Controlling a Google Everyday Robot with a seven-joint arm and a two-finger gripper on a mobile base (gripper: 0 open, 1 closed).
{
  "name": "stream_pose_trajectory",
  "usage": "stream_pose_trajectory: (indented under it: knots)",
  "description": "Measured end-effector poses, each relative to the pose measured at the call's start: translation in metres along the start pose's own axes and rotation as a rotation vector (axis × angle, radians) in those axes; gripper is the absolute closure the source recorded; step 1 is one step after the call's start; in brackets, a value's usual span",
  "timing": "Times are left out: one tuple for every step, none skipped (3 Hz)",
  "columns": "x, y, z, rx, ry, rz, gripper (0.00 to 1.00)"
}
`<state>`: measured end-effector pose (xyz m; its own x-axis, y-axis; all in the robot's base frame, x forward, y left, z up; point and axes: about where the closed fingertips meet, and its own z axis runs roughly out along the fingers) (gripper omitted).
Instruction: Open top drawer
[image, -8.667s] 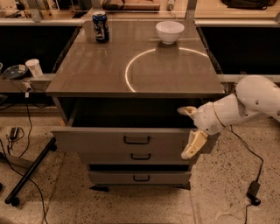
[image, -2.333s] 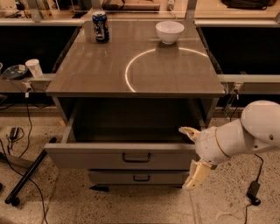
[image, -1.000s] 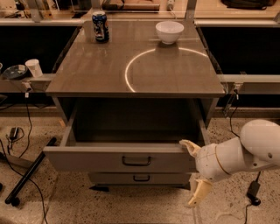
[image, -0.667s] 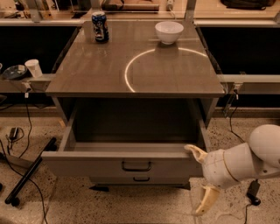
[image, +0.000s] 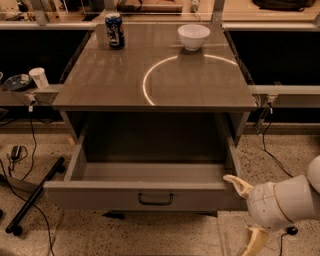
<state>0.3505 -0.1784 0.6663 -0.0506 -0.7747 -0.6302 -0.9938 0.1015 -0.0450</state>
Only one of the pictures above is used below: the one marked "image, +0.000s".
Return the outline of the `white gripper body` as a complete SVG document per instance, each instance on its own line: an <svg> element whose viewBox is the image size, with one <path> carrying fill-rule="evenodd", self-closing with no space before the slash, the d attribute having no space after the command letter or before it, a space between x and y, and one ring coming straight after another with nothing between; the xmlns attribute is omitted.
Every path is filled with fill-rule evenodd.
<svg viewBox="0 0 320 256"><path fill-rule="evenodd" d="M249 215L258 225L270 231L280 230L290 224L279 207L274 187L275 184L271 182L256 185L246 200Z"/></svg>

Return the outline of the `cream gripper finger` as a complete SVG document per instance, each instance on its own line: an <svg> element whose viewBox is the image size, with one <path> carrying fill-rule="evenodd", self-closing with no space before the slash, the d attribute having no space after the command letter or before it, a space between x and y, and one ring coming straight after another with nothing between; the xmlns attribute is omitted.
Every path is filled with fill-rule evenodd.
<svg viewBox="0 0 320 256"><path fill-rule="evenodd" d="M240 197L242 197L244 199L249 198L249 194L253 190L252 185L250 185L249 183L247 183L243 179L241 179L237 176L234 176L234 175L230 175L230 174L224 175L223 180L228 183L231 183L234 186L235 190L237 191L237 193L239 194Z"/></svg>
<svg viewBox="0 0 320 256"><path fill-rule="evenodd" d="M239 256L257 256L269 239L269 232L263 227L247 226L247 236Z"/></svg>

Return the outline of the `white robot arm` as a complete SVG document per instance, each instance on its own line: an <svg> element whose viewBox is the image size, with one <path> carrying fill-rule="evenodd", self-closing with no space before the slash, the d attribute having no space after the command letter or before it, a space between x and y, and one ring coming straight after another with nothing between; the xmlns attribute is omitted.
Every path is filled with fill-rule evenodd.
<svg viewBox="0 0 320 256"><path fill-rule="evenodd" d="M252 186L234 175L224 175L223 179L246 200L248 213L255 222L247 227L249 237L239 256L257 256L271 232L320 217L320 156L310 162L307 175L278 183Z"/></svg>

